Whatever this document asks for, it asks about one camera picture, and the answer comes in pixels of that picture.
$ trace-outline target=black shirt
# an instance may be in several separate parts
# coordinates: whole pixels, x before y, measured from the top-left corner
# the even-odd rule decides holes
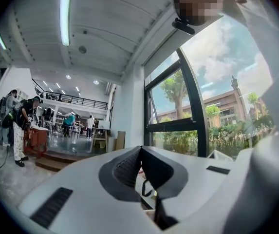
[[[17,117],[16,117],[15,122],[22,129],[24,129],[26,124],[28,123],[27,119],[22,114],[22,109],[23,108],[24,108],[24,110],[26,110],[27,116],[32,117],[32,114],[33,114],[33,111],[34,111],[33,110],[33,102],[31,102],[31,101],[25,102],[17,112]]]

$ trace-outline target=black cable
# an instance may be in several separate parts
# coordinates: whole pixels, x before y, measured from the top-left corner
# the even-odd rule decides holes
[[[9,151],[9,146],[6,147],[7,153],[6,153],[6,157],[5,157],[5,161],[4,163],[0,166],[0,168],[2,168],[2,166],[5,164],[6,160],[7,160],[7,156],[8,156],[8,151]]]

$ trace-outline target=black shoe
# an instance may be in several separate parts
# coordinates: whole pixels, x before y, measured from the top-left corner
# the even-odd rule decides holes
[[[20,167],[24,167],[24,163],[22,162],[22,160],[15,160],[15,163]]]
[[[21,158],[22,161],[26,161],[26,160],[29,160],[28,156],[25,156],[23,158]]]

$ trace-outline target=wooden platform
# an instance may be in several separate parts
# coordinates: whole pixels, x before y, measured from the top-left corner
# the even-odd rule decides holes
[[[66,155],[52,151],[47,151],[43,154],[42,158],[36,159],[36,166],[42,167],[53,172],[58,172],[67,165],[85,158],[89,157]]]

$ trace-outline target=sky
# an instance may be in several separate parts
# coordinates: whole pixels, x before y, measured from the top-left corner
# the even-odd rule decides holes
[[[260,97],[272,84],[267,63],[248,29],[228,16],[193,36],[182,50],[196,75],[203,100],[233,90],[231,80],[234,76],[238,79],[248,113],[253,107],[247,101],[248,94],[255,92]],[[152,72],[152,79],[177,60],[174,52]],[[153,88],[152,94],[157,113],[175,109],[160,85]],[[183,105],[188,104],[186,97]]]

